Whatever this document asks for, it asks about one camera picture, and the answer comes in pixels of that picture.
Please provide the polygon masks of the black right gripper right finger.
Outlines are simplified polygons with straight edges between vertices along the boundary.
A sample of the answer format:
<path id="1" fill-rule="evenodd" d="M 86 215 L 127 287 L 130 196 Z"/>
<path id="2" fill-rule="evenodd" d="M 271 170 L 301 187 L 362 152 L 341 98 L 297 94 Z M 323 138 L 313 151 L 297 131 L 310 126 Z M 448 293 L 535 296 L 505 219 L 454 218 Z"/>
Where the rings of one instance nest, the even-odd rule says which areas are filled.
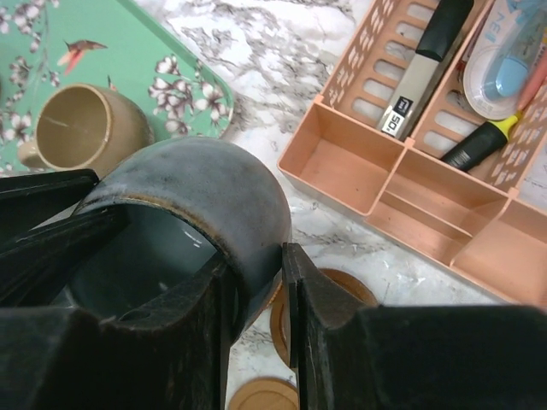
<path id="1" fill-rule="evenodd" d="M 326 277 L 297 243 L 283 285 L 304 308 L 296 354 L 303 409 L 543 409 L 546 315 L 522 305 L 319 311 Z"/>

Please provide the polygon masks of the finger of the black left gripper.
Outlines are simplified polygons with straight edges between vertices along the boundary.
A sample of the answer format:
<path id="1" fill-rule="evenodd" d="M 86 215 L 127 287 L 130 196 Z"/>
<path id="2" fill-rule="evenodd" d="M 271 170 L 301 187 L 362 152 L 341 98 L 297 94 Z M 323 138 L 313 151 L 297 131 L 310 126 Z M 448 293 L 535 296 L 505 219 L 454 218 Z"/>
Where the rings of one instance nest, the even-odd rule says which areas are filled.
<path id="1" fill-rule="evenodd" d="M 1 179 L 1 238 L 28 231 L 82 200 L 98 184 L 91 169 Z"/>
<path id="2" fill-rule="evenodd" d="M 58 220 L 8 241 L 1 248 L 1 304 L 52 302 L 78 265 L 129 223 L 127 212 L 107 207 Z"/>

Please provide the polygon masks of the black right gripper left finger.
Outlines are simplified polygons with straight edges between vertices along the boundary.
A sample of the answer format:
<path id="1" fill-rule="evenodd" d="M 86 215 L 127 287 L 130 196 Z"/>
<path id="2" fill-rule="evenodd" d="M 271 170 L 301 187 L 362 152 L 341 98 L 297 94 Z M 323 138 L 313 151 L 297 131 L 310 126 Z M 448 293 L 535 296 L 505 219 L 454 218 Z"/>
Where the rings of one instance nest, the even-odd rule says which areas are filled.
<path id="1" fill-rule="evenodd" d="M 230 271 L 193 277 L 120 319 L 79 307 L 1 312 L 4 409 L 221 409 L 231 345 Z"/>

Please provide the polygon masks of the dark grey mug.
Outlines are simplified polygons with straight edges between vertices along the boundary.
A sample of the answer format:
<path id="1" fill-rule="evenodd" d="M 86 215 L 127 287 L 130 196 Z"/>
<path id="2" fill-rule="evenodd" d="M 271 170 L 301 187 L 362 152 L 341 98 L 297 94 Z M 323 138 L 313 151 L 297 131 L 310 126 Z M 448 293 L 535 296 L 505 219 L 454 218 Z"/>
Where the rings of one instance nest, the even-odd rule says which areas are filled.
<path id="1" fill-rule="evenodd" d="M 212 138 L 174 138 L 125 159 L 78 205 L 112 209 L 129 222 L 78 267 L 68 283 L 77 305 L 121 317 L 196 275 L 216 256 L 236 291 L 232 337 L 259 315 L 279 282 L 291 211 L 270 170 L 247 150 Z"/>

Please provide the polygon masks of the grooved brown wooden coaster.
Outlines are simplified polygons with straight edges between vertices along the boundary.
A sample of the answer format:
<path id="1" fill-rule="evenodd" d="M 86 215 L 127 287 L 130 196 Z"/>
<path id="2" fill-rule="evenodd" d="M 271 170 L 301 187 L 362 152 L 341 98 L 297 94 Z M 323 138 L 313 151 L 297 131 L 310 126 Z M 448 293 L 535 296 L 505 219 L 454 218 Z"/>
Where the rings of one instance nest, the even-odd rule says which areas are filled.
<path id="1" fill-rule="evenodd" d="M 312 301 L 319 305 L 320 312 L 329 310 L 337 312 L 345 305 L 351 308 L 379 306 L 373 292 L 349 273 L 333 268 L 321 268 L 321 272 L 328 284 L 321 282 L 319 288 L 311 289 L 315 294 Z M 304 307 L 300 308 L 298 304 L 296 306 L 291 304 L 291 294 L 286 294 L 288 290 L 292 291 L 292 287 L 286 289 L 281 285 L 273 299 L 270 331 L 279 357 L 294 370 L 297 366 L 298 344 L 303 340 L 306 323 L 298 316 L 299 313 L 305 313 Z"/>

